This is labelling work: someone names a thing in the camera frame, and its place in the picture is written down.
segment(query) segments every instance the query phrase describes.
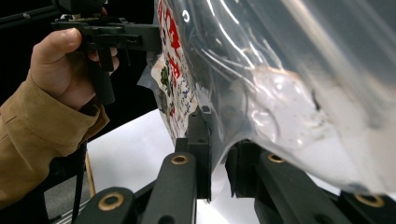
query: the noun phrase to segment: dark background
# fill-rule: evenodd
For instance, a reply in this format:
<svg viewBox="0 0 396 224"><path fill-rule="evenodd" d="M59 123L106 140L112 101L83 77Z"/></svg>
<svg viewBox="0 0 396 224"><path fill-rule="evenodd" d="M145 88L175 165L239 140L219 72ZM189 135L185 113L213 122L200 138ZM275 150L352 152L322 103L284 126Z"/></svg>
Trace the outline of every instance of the dark background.
<svg viewBox="0 0 396 224"><path fill-rule="evenodd" d="M47 6L52 6L50 0L11 1L8 7L3 7L0 18ZM153 1L108 0L105 8L109 16L122 17L130 22L152 23L153 20ZM52 32L50 23L58 17L0 30L0 105L26 79L33 46ZM132 65L121 64L111 76L116 102L105 106L110 122L95 137L157 108L152 91L136 85L147 65L146 52L131 50L130 57Z"/></svg>

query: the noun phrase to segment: person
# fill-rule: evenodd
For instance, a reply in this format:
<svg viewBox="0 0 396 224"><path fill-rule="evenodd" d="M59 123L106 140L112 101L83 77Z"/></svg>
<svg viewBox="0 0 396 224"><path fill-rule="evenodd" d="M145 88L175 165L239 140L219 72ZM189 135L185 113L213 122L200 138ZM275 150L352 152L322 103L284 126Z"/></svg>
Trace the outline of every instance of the person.
<svg viewBox="0 0 396 224"><path fill-rule="evenodd" d="M95 100L75 29L54 31L33 48L25 81L0 107L0 211L21 200L65 157L109 122ZM112 49L114 67L119 66ZM89 60L99 61L97 52Z"/></svg>

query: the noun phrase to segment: white table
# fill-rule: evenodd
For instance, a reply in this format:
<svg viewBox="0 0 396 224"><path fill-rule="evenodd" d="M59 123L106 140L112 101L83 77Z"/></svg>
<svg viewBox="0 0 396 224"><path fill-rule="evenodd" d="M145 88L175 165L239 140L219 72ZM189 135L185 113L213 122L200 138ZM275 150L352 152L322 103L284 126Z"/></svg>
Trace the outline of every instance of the white table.
<svg viewBox="0 0 396 224"><path fill-rule="evenodd" d="M163 159L174 150L159 110L92 140L88 144L87 158L92 195L111 187L137 192L157 178ZM330 192L339 193L339 189L313 179ZM253 199L231 198L229 185L224 183L223 190L211 203L198 200L197 223L259 223Z"/></svg>

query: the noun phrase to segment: tan sleeve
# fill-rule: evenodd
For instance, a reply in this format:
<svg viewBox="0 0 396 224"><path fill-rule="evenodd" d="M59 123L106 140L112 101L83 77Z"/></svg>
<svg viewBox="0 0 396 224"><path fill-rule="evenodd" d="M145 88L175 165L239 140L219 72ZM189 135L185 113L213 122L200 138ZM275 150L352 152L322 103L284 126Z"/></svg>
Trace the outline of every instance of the tan sleeve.
<svg viewBox="0 0 396 224"><path fill-rule="evenodd" d="M98 133L108 117L92 103L92 116L62 105L30 77L0 108L0 209L20 200L48 175L50 161L67 156Z"/></svg>

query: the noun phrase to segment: hand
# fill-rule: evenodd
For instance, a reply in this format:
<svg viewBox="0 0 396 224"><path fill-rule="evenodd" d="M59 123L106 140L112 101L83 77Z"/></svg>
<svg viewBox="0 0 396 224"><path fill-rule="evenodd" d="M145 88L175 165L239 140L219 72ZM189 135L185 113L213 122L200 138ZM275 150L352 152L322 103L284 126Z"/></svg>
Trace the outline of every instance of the hand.
<svg viewBox="0 0 396 224"><path fill-rule="evenodd" d="M64 105L80 110L95 95L89 79L84 53L75 51L81 44L81 33L75 29L54 31L33 48L30 75L43 91ZM117 49L111 49L114 68L120 62L115 57ZM89 53L94 62L97 52Z"/></svg>

